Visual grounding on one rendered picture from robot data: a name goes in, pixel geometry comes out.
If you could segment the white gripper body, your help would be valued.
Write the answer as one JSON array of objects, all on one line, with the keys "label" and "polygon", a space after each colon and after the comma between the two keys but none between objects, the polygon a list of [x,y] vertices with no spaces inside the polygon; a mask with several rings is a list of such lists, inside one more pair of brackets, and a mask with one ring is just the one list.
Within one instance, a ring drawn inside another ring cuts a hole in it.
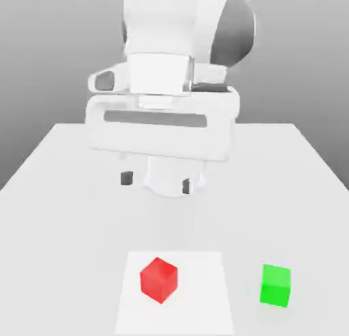
[{"label": "white gripper body", "polygon": [[[155,125],[138,121],[107,122],[106,111],[203,116],[204,127]],[[231,152],[232,130],[240,111],[240,96],[232,87],[223,92],[193,92],[158,106],[150,97],[143,106],[135,95],[94,95],[86,108],[85,125],[91,148],[144,155],[226,161]]]}]

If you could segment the small red cube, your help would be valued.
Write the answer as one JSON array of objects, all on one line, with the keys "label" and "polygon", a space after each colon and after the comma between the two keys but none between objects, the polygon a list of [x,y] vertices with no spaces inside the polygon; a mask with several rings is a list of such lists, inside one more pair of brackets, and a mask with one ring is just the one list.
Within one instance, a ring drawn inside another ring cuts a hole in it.
[{"label": "small red cube", "polygon": [[178,287],[178,268],[159,257],[140,272],[140,290],[163,304]]}]

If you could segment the small green cube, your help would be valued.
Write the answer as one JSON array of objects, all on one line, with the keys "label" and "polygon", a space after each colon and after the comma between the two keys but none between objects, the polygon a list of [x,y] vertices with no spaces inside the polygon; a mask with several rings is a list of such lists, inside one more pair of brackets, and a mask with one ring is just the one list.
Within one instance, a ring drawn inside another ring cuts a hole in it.
[{"label": "small green cube", "polygon": [[260,302],[286,308],[291,292],[291,270],[282,266],[263,264]]}]

